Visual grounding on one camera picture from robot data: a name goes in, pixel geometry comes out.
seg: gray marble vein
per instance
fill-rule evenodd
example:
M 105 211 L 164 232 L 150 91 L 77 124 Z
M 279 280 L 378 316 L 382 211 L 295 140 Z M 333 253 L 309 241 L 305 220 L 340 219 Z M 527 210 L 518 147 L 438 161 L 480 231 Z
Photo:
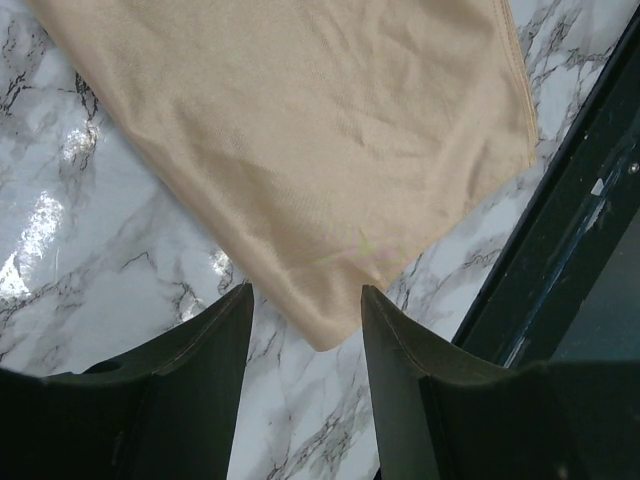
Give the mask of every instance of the gray marble vein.
M 512 0 L 538 164 L 410 265 L 388 295 L 451 338 L 637 0 Z M 176 202 L 22 0 L 0 0 L 0 365 L 82 371 L 188 321 L 244 275 Z M 361 334 L 314 352 L 270 302 L 254 328 L 229 478 L 371 479 Z

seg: folded cloth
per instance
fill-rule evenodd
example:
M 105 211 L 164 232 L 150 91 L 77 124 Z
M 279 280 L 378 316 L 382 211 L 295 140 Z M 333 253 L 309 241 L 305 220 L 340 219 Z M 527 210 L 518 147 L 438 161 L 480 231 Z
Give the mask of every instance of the folded cloth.
M 533 161 L 506 0 L 29 0 L 145 160 L 318 350 Z

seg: marble countertop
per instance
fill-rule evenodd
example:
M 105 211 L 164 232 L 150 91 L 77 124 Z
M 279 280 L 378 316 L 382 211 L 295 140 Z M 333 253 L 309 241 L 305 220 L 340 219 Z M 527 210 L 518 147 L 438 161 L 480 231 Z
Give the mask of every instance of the marble countertop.
M 638 0 L 511 0 L 538 165 L 409 266 L 388 295 L 451 338 Z M 244 280 L 146 167 L 21 0 L 0 0 L 0 365 L 80 372 Z M 373 478 L 361 333 L 314 352 L 259 293 L 231 479 Z

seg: cloth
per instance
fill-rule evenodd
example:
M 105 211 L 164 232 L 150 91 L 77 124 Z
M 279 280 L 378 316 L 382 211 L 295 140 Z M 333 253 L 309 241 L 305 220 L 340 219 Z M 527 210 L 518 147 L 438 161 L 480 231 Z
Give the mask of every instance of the cloth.
M 30 0 L 121 130 L 318 350 L 537 136 L 506 0 Z

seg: white marble table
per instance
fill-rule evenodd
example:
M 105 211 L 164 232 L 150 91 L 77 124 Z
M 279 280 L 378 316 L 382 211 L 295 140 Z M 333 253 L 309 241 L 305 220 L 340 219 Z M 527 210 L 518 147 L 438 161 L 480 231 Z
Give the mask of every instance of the white marble table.
M 388 292 L 451 338 L 638 0 L 511 0 L 539 164 Z M 144 165 L 21 0 L 0 0 L 0 365 L 80 372 L 244 277 Z M 373 478 L 361 333 L 315 353 L 257 297 L 231 479 Z

